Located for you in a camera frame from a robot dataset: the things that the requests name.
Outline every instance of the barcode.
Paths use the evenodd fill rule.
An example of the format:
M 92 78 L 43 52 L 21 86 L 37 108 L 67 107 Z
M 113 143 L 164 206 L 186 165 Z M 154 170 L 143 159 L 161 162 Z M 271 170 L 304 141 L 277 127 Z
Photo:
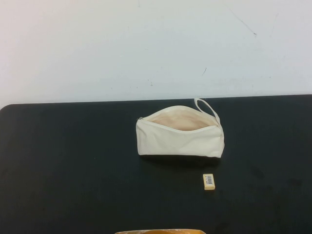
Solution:
M 206 184 L 208 184 L 208 185 L 214 184 L 211 175 L 206 175 Z

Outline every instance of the white wall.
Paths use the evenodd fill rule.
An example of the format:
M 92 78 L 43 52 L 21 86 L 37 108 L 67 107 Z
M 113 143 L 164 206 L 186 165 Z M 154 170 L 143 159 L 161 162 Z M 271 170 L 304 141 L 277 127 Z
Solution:
M 310 0 L 1 0 L 0 108 L 310 94 L 311 9 Z

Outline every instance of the orange object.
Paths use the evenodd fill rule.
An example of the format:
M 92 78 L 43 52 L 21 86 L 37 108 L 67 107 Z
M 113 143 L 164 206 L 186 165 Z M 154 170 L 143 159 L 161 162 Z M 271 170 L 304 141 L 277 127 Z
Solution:
M 165 230 L 127 231 L 116 234 L 205 234 L 205 233 L 200 230 L 191 230 L 191 229 L 165 229 Z

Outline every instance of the eraser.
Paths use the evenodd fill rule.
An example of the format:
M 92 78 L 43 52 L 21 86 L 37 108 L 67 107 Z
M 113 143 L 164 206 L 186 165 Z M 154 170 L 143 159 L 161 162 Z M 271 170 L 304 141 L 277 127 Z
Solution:
M 205 190 L 215 189 L 215 180 L 213 174 L 203 174 Z

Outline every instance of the black table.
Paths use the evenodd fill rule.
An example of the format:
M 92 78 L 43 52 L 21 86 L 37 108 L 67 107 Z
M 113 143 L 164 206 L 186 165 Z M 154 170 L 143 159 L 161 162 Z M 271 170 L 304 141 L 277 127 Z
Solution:
M 137 118 L 193 100 L 3 108 L 0 232 L 312 233 L 312 96 L 207 101 L 224 129 L 219 160 L 137 154 Z

